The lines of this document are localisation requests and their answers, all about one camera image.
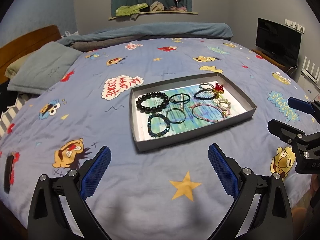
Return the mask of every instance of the textured blue pad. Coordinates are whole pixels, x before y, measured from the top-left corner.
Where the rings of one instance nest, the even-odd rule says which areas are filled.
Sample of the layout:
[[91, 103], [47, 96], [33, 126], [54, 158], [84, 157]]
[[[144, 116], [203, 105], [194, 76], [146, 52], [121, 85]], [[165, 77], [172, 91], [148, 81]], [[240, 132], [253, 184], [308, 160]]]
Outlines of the textured blue pad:
[[208, 150], [209, 161], [216, 171], [226, 193], [236, 200], [239, 195], [238, 179], [218, 149], [212, 144]]
[[111, 151], [106, 147], [82, 179], [80, 195], [83, 200], [93, 195], [110, 162]]
[[289, 98], [288, 105], [289, 107], [304, 112], [306, 114], [313, 114], [315, 112], [310, 103], [297, 98]]

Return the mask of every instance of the black beaded bracelet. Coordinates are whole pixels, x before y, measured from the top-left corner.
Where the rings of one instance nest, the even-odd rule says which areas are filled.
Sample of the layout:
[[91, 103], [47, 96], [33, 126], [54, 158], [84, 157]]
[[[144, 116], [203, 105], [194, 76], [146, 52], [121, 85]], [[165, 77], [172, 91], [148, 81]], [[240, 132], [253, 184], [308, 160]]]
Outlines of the black beaded bracelet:
[[199, 99], [199, 100], [212, 100], [212, 99], [216, 99], [219, 98], [219, 93], [214, 92], [214, 96], [213, 97], [209, 97], [209, 98], [203, 98], [203, 97], [197, 97], [197, 95], [199, 95], [201, 92], [204, 92], [205, 90], [201, 89], [200, 91], [196, 92], [193, 97], [194, 99]]
[[[181, 95], [187, 96], [188, 98], [185, 99], [185, 100], [180, 100], [180, 101], [174, 100], [174, 97], [181, 96]], [[174, 103], [174, 104], [179, 104], [179, 103], [187, 104], [187, 103], [190, 102], [190, 99], [191, 99], [191, 97], [188, 94], [182, 94], [182, 93], [181, 94], [175, 94], [175, 95], [169, 97], [169, 101]]]
[[[155, 97], [163, 99], [163, 102], [161, 103], [161, 105], [153, 106], [151, 108], [149, 106], [145, 107], [141, 105], [143, 101], [146, 101], [147, 99], [155, 98]], [[140, 98], [138, 98], [136, 103], [137, 103], [137, 108], [141, 112], [146, 114], [150, 114], [151, 112], [154, 114], [157, 111], [162, 111], [162, 109], [167, 107], [167, 105], [169, 104], [169, 97], [165, 93], [161, 93], [160, 91], [152, 92], [152, 93], [147, 93], [146, 95], [143, 95]]]
[[[162, 118], [163, 121], [166, 123], [167, 127], [162, 131], [162, 132], [159, 132], [159, 133], [153, 133], [151, 131], [151, 120], [152, 118], [154, 117], [159, 117], [159, 118]], [[167, 117], [165, 117], [163, 114], [152, 114], [149, 116], [148, 118], [148, 133], [151, 137], [161, 137], [163, 135], [165, 135], [167, 132], [169, 132], [170, 130], [170, 121]]]

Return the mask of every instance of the pink bracelet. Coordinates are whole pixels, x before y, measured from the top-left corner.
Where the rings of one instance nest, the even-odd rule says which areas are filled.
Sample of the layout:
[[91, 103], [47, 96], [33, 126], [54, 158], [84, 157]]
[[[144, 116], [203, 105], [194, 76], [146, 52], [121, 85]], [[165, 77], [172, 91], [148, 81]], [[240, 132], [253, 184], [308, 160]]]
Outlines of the pink bracelet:
[[200, 120], [204, 120], [204, 121], [207, 121], [207, 122], [218, 122], [219, 120], [211, 120], [211, 119], [208, 119], [208, 118], [204, 118], [202, 116], [199, 116], [195, 111], [193, 111], [193, 109], [195, 109], [196, 107], [198, 106], [210, 106], [210, 107], [213, 107], [217, 110], [219, 110], [219, 112], [221, 113], [223, 119], [224, 120], [226, 117], [228, 117], [228, 115], [230, 115], [230, 110], [228, 109], [227, 111], [222, 111], [220, 108], [218, 108], [217, 106], [213, 106], [213, 105], [208, 105], [208, 104], [201, 104], [201, 103], [196, 103], [194, 104], [193, 106], [189, 106], [189, 108], [192, 109], [192, 114], [197, 118], [197, 119], [200, 119]]

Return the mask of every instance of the gray wall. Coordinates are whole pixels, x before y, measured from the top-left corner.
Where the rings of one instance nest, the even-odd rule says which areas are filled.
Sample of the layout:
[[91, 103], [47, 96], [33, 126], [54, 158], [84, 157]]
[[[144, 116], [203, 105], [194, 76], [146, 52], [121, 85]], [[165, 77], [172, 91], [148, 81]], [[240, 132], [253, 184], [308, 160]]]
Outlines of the gray wall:
[[88, 34], [108, 27], [127, 27], [152, 22], [227, 22], [229, 0], [192, 0], [191, 14], [140, 15], [136, 21], [108, 20], [111, 17], [110, 0], [74, 0], [76, 22], [80, 34]]
[[299, 66], [295, 80], [300, 75], [304, 57], [320, 67], [320, 24], [305, 0], [230, 0], [229, 25], [234, 42], [250, 49], [255, 48], [258, 18], [280, 24], [288, 19], [306, 28], [302, 35]]
[[14, 0], [0, 22], [0, 47], [36, 29], [55, 24], [76, 31], [73, 0]]

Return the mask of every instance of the tv screen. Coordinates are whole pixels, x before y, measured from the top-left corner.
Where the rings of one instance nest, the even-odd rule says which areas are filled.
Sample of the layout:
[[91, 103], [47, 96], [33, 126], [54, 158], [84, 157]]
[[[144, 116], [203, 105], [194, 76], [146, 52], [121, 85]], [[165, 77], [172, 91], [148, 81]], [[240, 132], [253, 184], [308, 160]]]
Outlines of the tv screen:
[[287, 26], [258, 19], [256, 46], [276, 62], [293, 67], [297, 65], [301, 33]]

